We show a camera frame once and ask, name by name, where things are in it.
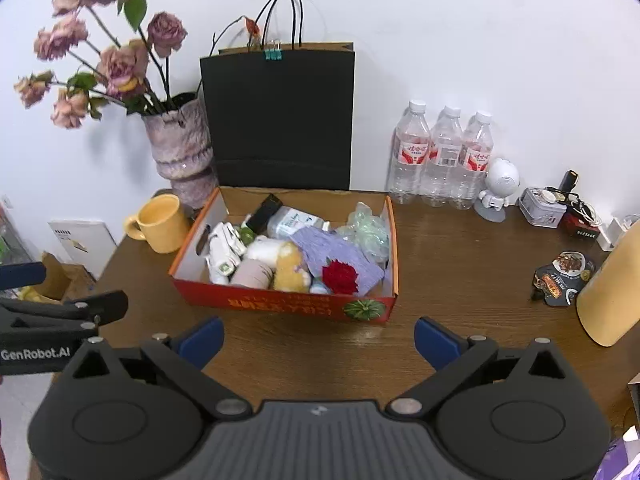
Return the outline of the pink cylindrical roll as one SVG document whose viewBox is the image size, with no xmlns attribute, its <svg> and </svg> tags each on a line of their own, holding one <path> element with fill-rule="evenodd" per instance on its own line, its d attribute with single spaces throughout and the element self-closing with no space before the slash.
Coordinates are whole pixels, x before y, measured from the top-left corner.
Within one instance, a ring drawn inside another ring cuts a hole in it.
<svg viewBox="0 0 640 480">
<path fill-rule="evenodd" d="M 273 270 L 259 260 L 243 260 L 232 275 L 230 284 L 236 287 L 268 289 L 273 278 Z"/>
</svg>

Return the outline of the white and yellow plush toy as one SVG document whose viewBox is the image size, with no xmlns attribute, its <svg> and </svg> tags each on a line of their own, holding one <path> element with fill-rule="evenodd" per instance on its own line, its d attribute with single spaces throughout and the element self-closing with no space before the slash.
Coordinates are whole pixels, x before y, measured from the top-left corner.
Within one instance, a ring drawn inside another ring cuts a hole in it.
<svg viewBox="0 0 640 480">
<path fill-rule="evenodd" d="M 271 288 L 278 292 L 309 292 L 312 277 L 302 251 L 290 240 L 258 236 L 244 259 L 259 260 L 273 270 Z"/>
</svg>

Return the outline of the blue white toothpaste tube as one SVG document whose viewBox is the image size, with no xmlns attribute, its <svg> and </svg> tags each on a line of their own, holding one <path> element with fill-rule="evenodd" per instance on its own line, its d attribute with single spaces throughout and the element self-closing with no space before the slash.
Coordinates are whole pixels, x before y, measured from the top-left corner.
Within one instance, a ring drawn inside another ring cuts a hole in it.
<svg viewBox="0 0 640 480">
<path fill-rule="evenodd" d="M 309 287 L 309 292 L 311 294 L 318 294 L 318 295 L 331 295 L 331 289 L 327 288 L 325 284 L 322 283 L 322 281 L 320 280 L 313 280 L 310 287 Z"/>
</svg>

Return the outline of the black small box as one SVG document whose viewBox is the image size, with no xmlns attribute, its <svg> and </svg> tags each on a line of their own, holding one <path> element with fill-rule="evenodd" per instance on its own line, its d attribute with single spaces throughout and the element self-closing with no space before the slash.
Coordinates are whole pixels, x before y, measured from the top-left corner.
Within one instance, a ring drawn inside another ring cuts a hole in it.
<svg viewBox="0 0 640 480">
<path fill-rule="evenodd" d="M 282 200 L 273 194 L 269 194 L 245 222 L 245 225 L 256 235 L 262 234 L 267 229 L 270 219 L 282 207 Z"/>
</svg>

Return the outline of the red fabric rose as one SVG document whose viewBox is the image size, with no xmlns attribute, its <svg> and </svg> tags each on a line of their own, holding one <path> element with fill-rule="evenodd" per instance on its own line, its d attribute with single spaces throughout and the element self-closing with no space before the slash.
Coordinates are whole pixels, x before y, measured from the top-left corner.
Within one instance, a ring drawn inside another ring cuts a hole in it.
<svg viewBox="0 0 640 480">
<path fill-rule="evenodd" d="M 356 295 L 358 273 L 348 263 L 336 259 L 326 260 L 321 270 L 321 281 L 334 294 Z"/>
</svg>

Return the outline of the purple cloth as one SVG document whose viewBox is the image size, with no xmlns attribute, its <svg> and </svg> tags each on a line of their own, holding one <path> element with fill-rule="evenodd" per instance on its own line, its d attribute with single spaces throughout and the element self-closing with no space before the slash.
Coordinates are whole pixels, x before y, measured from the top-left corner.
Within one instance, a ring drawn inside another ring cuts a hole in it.
<svg viewBox="0 0 640 480">
<path fill-rule="evenodd" d="M 337 235 L 307 226 L 295 232 L 291 240 L 302 251 L 308 270 L 317 280 L 321 281 L 321 270 L 328 259 L 350 264 L 358 273 L 358 292 L 352 296 L 366 296 L 384 278 L 384 271 L 376 263 L 370 262 L 356 245 Z"/>
</svg>

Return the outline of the yellow ceramic mug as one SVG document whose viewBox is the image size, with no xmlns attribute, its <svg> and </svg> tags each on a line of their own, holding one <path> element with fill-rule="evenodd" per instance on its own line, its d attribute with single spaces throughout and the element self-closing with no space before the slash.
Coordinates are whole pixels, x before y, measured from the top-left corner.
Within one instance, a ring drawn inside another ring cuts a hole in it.
<svg viewBox="0 0 640 480">
<path fill-rule="evenodd" d="M 124 222 L 124 231 L 130 238 L 147 242 L 158 254 L 179 250 L 190 229 L 190 220 L 174 194 L 153 197 Z"/>
</svg>

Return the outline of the white charger plug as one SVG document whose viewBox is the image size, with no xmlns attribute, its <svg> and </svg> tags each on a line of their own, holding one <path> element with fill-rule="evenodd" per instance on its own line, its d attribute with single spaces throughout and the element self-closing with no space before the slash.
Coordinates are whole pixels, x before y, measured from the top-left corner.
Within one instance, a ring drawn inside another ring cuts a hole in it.
<svg viewBox="0 0 640 480">
<path fill-rule="evenodd" d="M 638 214 L 614 217 L 607 226 L 600 226 L 597 242 L 604 252 L 612 252 L 620 239 L 639 221 Z"/>
</svg>

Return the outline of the small tin box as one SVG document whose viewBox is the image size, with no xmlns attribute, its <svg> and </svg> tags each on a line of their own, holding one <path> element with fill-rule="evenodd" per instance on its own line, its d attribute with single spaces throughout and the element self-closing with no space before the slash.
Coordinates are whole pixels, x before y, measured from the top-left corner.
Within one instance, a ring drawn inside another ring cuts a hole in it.
<svg viewBox="0 0 640 480">
<path fill-rule="evenodd" d="M 526 188 L 516 204 L 526 221 L 537 228 L 556 229 L 566 211 L 566 205 L 545 188 Z"/>
</svg>

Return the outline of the white astronaut figurine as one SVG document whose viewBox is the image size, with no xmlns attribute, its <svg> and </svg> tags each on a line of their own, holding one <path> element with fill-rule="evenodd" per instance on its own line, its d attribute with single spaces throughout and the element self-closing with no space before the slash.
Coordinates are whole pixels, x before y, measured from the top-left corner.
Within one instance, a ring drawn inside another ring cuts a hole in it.
<svg viewBox="0 0 640 480">
<path fill-rule="evenodd" d="M 520 187 L 520 172 L 504 158 L 493 160 L 486 172 L 484 188 L 474 203 L 475 212 L 483 219 L 501 223 L 506 220 L 506 207 Z"/>
</svg>

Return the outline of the clear bubble wrap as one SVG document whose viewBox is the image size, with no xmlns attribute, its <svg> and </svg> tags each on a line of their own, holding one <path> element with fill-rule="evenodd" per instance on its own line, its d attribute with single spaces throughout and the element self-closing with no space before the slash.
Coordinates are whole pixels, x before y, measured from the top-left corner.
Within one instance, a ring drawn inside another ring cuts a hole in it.
<svg viewBox="0 0 640 480">
<path fill-rule="evenodd" d="M 357 203 L 346 224 L 336 228 L 335 233 L 346 242 L 356 245 L 370 262 L 382 266 L 390 258 L 387 223 L 363 202 Z"/>
</svg>

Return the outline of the white wipes container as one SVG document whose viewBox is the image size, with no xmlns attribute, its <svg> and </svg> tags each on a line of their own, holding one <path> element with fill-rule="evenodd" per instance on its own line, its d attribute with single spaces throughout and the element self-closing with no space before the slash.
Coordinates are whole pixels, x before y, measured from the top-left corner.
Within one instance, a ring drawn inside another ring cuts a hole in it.
<svg viewBox="0 0 640 480">
<path fill-rule="evenodd" d="M 267 235 L 276 240 L 288 240 L 295 232 L 307 226 L 322 229 L 326 222 L 306 211 L 289 206 L 282 206 L 269 219 Z"/>
</svg>

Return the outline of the water bottle right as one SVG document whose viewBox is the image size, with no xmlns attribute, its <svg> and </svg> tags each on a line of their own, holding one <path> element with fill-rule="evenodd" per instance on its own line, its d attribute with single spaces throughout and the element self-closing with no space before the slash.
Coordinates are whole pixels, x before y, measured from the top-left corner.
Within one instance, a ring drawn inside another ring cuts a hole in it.
<svg viewBox="0 0 640 480">
<path fill-rule="evenodd" d="M 454 184 L 449 197 L 454 208 L 470 209 L 482 190 L 494 149 L 491 125 L 491 114 L 478 110 L 464 130 L 460 156 L 454 170 Z"/>
</svg>

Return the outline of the water bottle middle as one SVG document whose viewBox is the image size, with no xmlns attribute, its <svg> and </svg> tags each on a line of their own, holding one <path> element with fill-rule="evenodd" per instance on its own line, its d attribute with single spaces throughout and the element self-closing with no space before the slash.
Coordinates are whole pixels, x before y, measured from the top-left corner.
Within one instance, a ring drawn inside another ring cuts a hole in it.
<svg viewBox="0 0 640 480">
<path fill-rule="evenodd" d="M 445 106 L 431 132 L 419 192 L 424 203 L 432 207 L 445 205 L 450 195 L 452 173 L 462 148 L 460 115 L 461 110 L 457 107 Z"/>
</svg>

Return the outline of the water bottle left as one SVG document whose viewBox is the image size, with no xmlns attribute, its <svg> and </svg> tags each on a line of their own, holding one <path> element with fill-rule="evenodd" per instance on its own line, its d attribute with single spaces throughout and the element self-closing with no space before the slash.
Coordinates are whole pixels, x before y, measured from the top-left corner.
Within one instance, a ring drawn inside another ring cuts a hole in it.
<svg viewBox="0 0 640 480">
<path fill-rule="evenodd" d="M 431 141 L 425 112 L 424 101 L 410 100 L 394 129 L 386 191 L 398 204 L 408 204 L 418 194 L 420 173 Z"/>
</svg>

